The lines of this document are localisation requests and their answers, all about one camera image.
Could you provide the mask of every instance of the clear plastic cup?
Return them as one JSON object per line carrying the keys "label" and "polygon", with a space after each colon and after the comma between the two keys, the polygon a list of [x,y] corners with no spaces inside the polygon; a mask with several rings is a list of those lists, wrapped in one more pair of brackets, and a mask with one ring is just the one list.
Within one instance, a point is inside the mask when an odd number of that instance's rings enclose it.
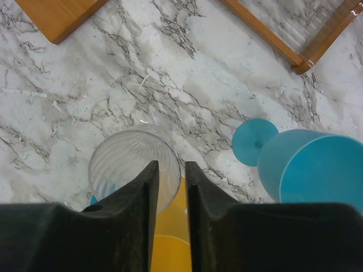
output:
{"label": "clear plastic cup", "polygon": [[88,180],[98,200],[132,181],[153,160],[159,161],[157,212],[174,199],[180,185],[180,166],[170,134],[161,126],[142,124],[103,141],[88,166]]}

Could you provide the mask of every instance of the table surface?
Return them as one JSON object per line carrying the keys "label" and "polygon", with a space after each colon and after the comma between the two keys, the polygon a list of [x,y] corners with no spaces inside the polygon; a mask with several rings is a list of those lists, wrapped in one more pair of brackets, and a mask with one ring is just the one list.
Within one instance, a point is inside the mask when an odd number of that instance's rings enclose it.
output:
{"label": "table surface", "polygon": [[0,201],[88,205],[106,137],[162,112],[179,159],[242,202],[271,199],[231,137],[262,117],[284,131],[363,141],[363,18],[298,76],[218,1],[110,0],[61,45],[0,3]]}

